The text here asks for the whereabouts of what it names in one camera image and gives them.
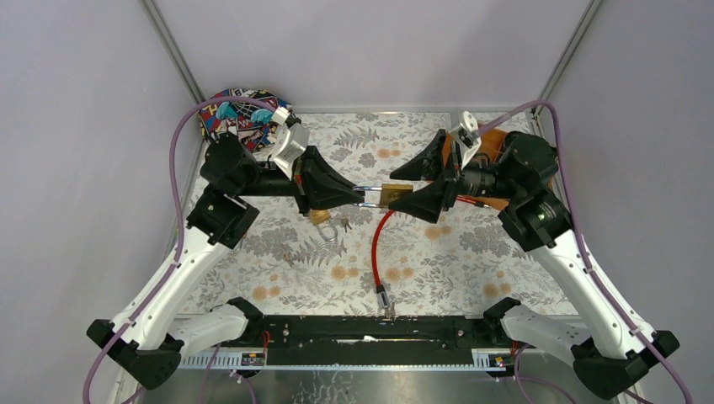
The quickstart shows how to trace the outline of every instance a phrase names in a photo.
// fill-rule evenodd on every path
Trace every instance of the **colorful bag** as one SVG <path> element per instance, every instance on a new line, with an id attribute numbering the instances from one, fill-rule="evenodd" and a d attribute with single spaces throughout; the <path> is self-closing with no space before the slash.
<path id="1" fill-rule="evenodd" d="M 276 108 L 285 107 L 292 113 L 292 105 L 265 90 L 228 88 L 213 96 L 238 95 L 259 99 Z M 233 102 L 210 105 L 199 112 L 201 132 L 207 141 L 214 142 L 223 136 L 238 136 L 251 152 L 270 145 L 268 135 L 275 131 L 270 124 L 273 114 L 255 105 Z"/>

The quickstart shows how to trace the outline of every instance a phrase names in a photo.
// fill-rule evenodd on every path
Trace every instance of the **white arm segment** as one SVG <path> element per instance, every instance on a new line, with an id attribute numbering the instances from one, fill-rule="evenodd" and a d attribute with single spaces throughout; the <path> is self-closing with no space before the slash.
<path id="1" fill-rule="evenodd" d="M 506 311 L 501 326 L 509 338 L 529 343 L 547 354 L 573 366 L 573 345 L 580 345 L 590 338 L 586 328 L 572 327 L 564 322 L 542 316 L 526 306 L 516 306 Z"/>
<path id="2" fill-rule="evenodd" d="M 149 279 L 149 282 L 139 292 L 139 295 L 112 319 L 114 332 L 128 321 L 129 315 L 134 312 L 139 303 L 146 298 L 166 273 L 168 266 L 173 262 L 173 251 L 169 253 L 168 258 L 164 260 L 157 272 Z M 129 327 L 124 335 L 121 336 L 121 339 L 126 342 L 136 341 L 139 343 L 138 349 L 141 350 L 158 348 L 166 337 L 173 318 L 186 299 L 188 299 L 189 294 L 204 278 L 206 272 L 213 268 L 230 251 L 228 247 L 219 243 L 211 246 L 208 243 L 208 236 L 198 228 L 187 228 L 184 235 L 184 253 L 179 261 L 180 266 L 173 271 L 168 282 L 154 296 L 149 306 L 136 318 L 135 324 Z"/>
<path id="3" fill-rule="evenodd" d="M 174 321 L 168 334 L 184 341 L 181 357 L 187 358 L 217 343 L 239 338 L 248 319 L 235 306 L 224 305 L 185 321 Z"/>
<path id="4" fill-rule="evenodd" d="M 588 327 L 588 331 L 592 334 L 595 347 L 600 354 L 606 358 L 626 359 L 626 353 L 629 351 L 640 353 L 645 348 L 644 344 L 642 344 L 636 336 L 630 334 L 629 328 L 617 314 L 610 302 L 600 293 L 590 274 L 584 271 L 585 263 L 580 258 L 578 244 L 575 242 L 575 234 L 573 231 L 563 233 L 556 238 L 555 242 L 556 246 L 554 248 L 548 248 L 546 246 L 539 247 L 531 251 L 530 255 L 552 275 L 570 302 L 573 303 L 575 310 L 578 311 L 578 314 Z M 615 286 L 610 282 L 610 279 L 605 272 L 603 272 L 591 253 L 590 261 L 593 264 L 593 270 L 597 271 L 597 274 L 602 279 L 607 290 L 625 309 L 625 312 L 630 315 L 630 318 L 637 324 L 642 334 L 647 337 L 648 340 L 652 341 L 652 334 L 654 332 L 652 326 L 645 322 L 625 301 L 625 298 L 620 295 L 620 292 L 618 292 Z M 509 313 L 516 308 L 517 307 L 507 312 L 505 318 L 509 317 Z M 538 321 L 536 324 L 538 324 L 539 327 L 546 325 L 543 321 Z M 554 327 L 551 323 L 548 323 L 546 326 Z M 545 331 L 533 332 L 535 334 L 543 334 Z M 528 338 L 513 339 L 531 343 L 538 348 L 545 348 L 540 341 L 534 340 L 532 343 Z"/>

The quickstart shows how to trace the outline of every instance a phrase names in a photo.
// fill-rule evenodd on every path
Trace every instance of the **floral pattern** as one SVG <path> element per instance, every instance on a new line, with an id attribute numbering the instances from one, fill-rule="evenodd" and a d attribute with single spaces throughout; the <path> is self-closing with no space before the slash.
<path id="1" fill-rule="evenodd" d="M 475 114 L 482 121 L 499 116 Z M 419 153 L 449 114 L 304 114 L 310 142 L 353 183 L 380 185 Z M 524 114 L 502 126 L 529 131 Z M 261 151 L 258 158 L 269 153 Z M 189 207 L 207 182 L 195 182 Z M 376 200 L 377 193 L 367 194 Z M 240 250 L 211 269 L 189 297 L 184 314 L 200 314 L 243 296 L 268 314 L 358 315 L 379 312 L 370 246 L 385 210 L 331 210 L 337 239 L 325 242 L 287 198 L 245 198 L 260 209 Z M 540 264 L 501 228 L 497 211 L 457 204 L 437 224 L 397 213 L 381 233 L 378 263 L 398 315 L 480 315 L 505 296 L 542 314 L 575 314 Z M 339 225 L 347 219 L 351 229 Z M 331 234 L 328 223 L 322 230 Z"/>

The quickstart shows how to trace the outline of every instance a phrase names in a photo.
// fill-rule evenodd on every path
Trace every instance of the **reflective floor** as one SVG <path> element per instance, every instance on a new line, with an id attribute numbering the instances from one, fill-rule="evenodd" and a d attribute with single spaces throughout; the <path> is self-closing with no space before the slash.
<path id="1" fill-rule="evenodd" d="M 523 375 L 556 383 L 579 404 L 598 404 L 577 380 L 573 370 L 540 353 L 525 354 Z M 145 394 L 142 404 L 195 404 L 202 370 L 179 370 L 160 388 Z M 511 403 L 528 401 L 513 381 L 495 383 L 477 372 L 386 372 L 386 371 L 264 371 L 250 379 L 258 403 Z M 526 383 L 535 403 L 568 403 L 553 390 Z M 225 370 L 212 370 L 206 383 L 205 404 L 251 403 L 248 387 L 237 384 Z"/>

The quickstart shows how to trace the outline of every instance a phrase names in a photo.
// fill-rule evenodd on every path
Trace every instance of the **gray wall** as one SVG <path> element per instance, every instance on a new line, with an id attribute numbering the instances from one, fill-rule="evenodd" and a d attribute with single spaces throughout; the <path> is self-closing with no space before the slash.
<path id="1" fill-rule="evenodd" d="M 588 0 L 158 0 L 211 96 L 301 109 L 509 106 L 537 97 Z"/>
<path id="2" fill-rule="evenodd" d="M 606 2 L 553 98 L 585 237 L 622 294 L 678 337 L 672 362 L 697 402 L 714 395 L 712 20 L 706 0 Z M 642 384 L 683 402 L 661 366 Z"/>
<path id="3" fill-rule="evenodd" d="M 168 143 L 192 103 L 137 1 L 3 2 L 0 38 L 0 402 L 76 403 L 87 326 L 163 259 Z"/>

